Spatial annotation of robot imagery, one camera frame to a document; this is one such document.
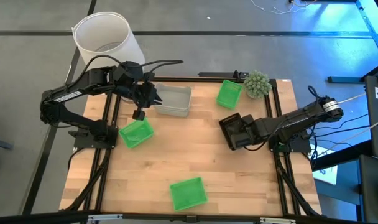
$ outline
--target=table leg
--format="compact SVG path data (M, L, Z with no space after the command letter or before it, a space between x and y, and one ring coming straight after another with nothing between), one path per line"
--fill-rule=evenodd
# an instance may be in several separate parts
M329 83L352 83L363 84L366 76L378 76L378 66L365 74L363 77L327 77Z
M371 140L364 141L355 146L348 147L346 149L318 158L312 171L317 171L345 162L353 161L355 159L358 159L362 154L372 156Z

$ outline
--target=gray concrete floor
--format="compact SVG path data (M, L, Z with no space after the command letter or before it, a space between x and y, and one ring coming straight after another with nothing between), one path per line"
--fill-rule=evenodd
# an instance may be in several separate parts
M265 9L289 9L285 1L254 2ZM374 3L366 0L362 3L378 32ZM0 1L0 30L69 30L85 17L89 5L89 0ZM352 3L317 2L304 11L275 15L254 7L250 0L98 0L95 12L99 11L121 13L133 30L367 31ZM314 100L307 85L313 85L320 95L337 100L364 92L362 85L327 84L326 77L361 76L378 65L378 49L372 39L140 36L137 40L147 61L178 58L185 61L183 65L160 68L157 75L196 76L198 72L257 69L271 78L292 79L299 106ZM44 90L63 83L74 49L72 37L0 37L0 139L14 145L10 151L0 149L0 216L15 215L21 210L48 128L39 120L40 96ZM80 59L77 71L82 68ZM68 107L82 113L84 105L85 98L79 98ZM367 113L365 97L342 107L343 120ZM365 124L367 118L345 128ZM73 147L73 138L67 131L58 131L35 213L58 209ZM328 139L340 141L352 133ZM349 143L369 138L365 134ZM331 146L328 142L319 144ZM320 200L323 213L329 217L354 219L351 205L322 196Z

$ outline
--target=black bracket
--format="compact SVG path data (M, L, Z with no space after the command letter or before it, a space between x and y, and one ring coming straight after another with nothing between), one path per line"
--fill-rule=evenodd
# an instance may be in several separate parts
M197 215L187 215L187 218L185 220L187 223L196 223L199 222L199 219Z
M108 132L103 140L97 140L87 130L79 128L78 131L69 131L68 133L76 138L74 147L76 148L93 148L93 149L113 149L116 145L118 133L117 126L108 126Z
M233 78L236 78L236 81L237 81L237 82L240 82L240 81L241 81L241 77L240 77L240 75L241 75L241 72L239 72L239 71L237 71L237 70L235 70L235 71L233 72Z
M269 140L270 150L274 149L276 152L311 152L309 145L309 134L306 131L302 131L289 143L279 143L279 136L272 136Z

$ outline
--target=black cable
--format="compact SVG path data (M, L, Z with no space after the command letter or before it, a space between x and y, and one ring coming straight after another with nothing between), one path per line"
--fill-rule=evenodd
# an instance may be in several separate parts
M353 147L353 145L351 145L350 143L346 143L346 142L342 142L342 143L339 143L339 142L333 142L333 141L330 141L330 140L327 140L327 139L318 139L318 141L326 141L326 142L331 142L333 144L346 144L348 146L351 146Z
M71 86L73 86L74 84L76 84L76 83L80 80L80 78L85 74L85 72L87 71L87 69L88 69L88 67L91 65L91 63L92 63L95 59L100 58L100 57L107 57L107 58L110 58L111 60L114 60L114 61L117 62L119 65L121 64L121 62L120 62L118 59L116 59L116 58L114 58L114 57L112 57L112 56L110 56L110 55L97 55L97 56L91 58L91 60L85 65L83 71L82 71L81 74L78 76L78 78L77 78L75 81L73 81L71 84L67 85L67 88L70 88Z
M248 151L251 151L251 152L254 152L254 151L257 151L257 150L259 150L260 148L262 148L270 139L271 139L271 137L277 132L277 130L279 130L280 129L280 127L283 125L283 123L284 122L286 122L288 120L288 118L287 119L285 119L285 120L283 120L282 122L280 122L280 124L278 124L277 126L276 126L276 128L274 129L274 131L272 132L272 134L270 134L269 136L268 136L268 138L259 146L259 147L257 147L257 148L255 148L255 149L249 149L249 148L247 148L246 146L244 146L244 148L246 149L246 150L248 150Z
M153 72L154 70L156 70L156 69L158 69L158 68L160 68L160 67L162 67L162 66L165 66L165 65L176 65L176 64L180 64L180 63L183 63L183 61L180 61L180 62L163 63L163 64L160 64L160 65L158 65L158 66L155 66L155 67L152 68L152 70L149 71L149 72Z
M360 118L363 118L363 117L365 117L365 116L367 116L367 115L369 115L369 114L365 114L365 115L362 115L362 116L360 116L360 117L357 117L357 118L354 118L354 119L350 119L350 120L344 121L344 122L343 122L339 127L337 127L337 128L334 128L334 127L320 127L320 128L315 128L315 129L316 129L316 130L317 130L317 129L322 129L322 128L340 129L340 128L343 127L343 125L344 125L345 123L350 122L350 121L354 121L354 120L357 120L357 119L360 119Z
M315 88L313 86L308 86L309 92L316 97L316 103L319 103L320 96L318 95L318 92L316 92Z
M70 128L70 127L73 127L73 125L66 125L66 126L56 126L56 125L53 125L53 124L50 124L52 127L56 127L56 128Z
M69 169L70 169L70 163L71 163L71 159L77 154L79 153L81 150L83 150L84 148L78 148L69 158L69 161L67 162L67 171L69 172Z
M318 140L316 139L316 136L314 136L313 139L315 140L315 150L313 151L311 159L310 159L311 162L314 161L313 164L311 164L312 170L316 166L316 159L318 158L318 150L317 150L318 149Z
M309 134L309 138L308 139L312 138L312 136L314 135L314 133L315 133L315 127L316 127L316 124L313 125L311 133Z
M67 207L65 210L74 210L77 211L80 207L80 205L83 203L85 197L89 194L90 190L93 188L95 183L98 181L99 177L101 174L105 171L106 169L106 163L109 159L109 156L104 156L101 164L99 165L98 169L94 173L93 177L88 181L87 185L84 187L84 189L81 191L79 196L73 201L73 203Z
M142 65L137 65L137 66L133 66L133 67L130 67L130 68L137 68L137 67L143 67L143 66L147 66L147 65L153 65L155 63L170 63L170 62L183 63L183 60L156 60L156 61L153 61L153 62L147 62L147 63L144 63Z
M370 125L365 125L365 126L360 126L360 127L356 127L356 128L349 128L349 129L340 130L340 131L333 131L332 133L322 134L322 135L319 135L317 137L323 137L323 136L327 136L327 135L330 135L330 134L336 134L336 133L341 133L341 132L345 132L345 131L352 131L352 130L357 130L357 129L361 129L361 128L369 128L369 127L370 127Z

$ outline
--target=white cable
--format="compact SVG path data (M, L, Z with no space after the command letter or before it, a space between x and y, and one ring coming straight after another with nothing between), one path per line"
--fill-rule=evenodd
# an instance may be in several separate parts
M317 0L313 0L311 3L307 3L307 2L305 2L305 5L299 5L299 4L297 4L297 3L295 3L295 1L293 0L292 2L293 2L293 4L294 5L296 5L296 6L298 6L298 7L307 7L307 6L310 6L310 5L312 5L313 3L315 3Z
M355 134L355 135L353 135L353 136L351 136L351 137L345 139L344 141L341 141L341 142L335 144L334 146L331 146L329 149L327 149L326 151L322 152L320 155L323 155L323 154L326 153L327 151L332 150L334 147L336 147L337 145L339 145L339 144L341 144L341 143L344 143L344 142L346 142L346 141L348 141L348 140L350 140L350 139L352 139L352 138L355 138L356 136L359 136L359 135L365 133L365 132L368 131L368 130L371 130L372 128L376 127L377 125L378 125L378 122L376 122L376 124L373 124L372 126L370 126L369 128L367 128L366 130L361 131L360 133L357 133L357 134Z
M271 11L271 10L265 10L263 7L260 7L260 6L256 5L256 4L254 3L253 0L250 0L250 1L252 2L252 4L253 4L255 7L261 9L262 11L264 11L264 12L273 12L273 13L276 14L276 15L286 14L286 13L290 13L290 12L298 12L298 11L301 10L301 9L306 9L306 7L302 7L302 8L300 8L300 9L297 9L297 10L294 10L294 11L293 11L293 10L292 10L292 9L294 8L294 5L293 5L293 6L291 7L291 9L290 9L289 11L286 11L286 12L282 12L282 11L278 10L276 7L274 7L274 9L275 9L276 11L278 11L278 12L275 12L275 11Z
M345 103L345 102L347 102L347 101L349 101L349 100L353 100L353 99L356 99L356 98L358 98L358 97L360 97L360 96L364 96L365 94L366 94L366 93L362 93L362 94L360 94L360 95L358 95L358 96L351 97L351 98L349 98L349 99L346 99L346 100L340 101L340 102L338 102L338 103Z

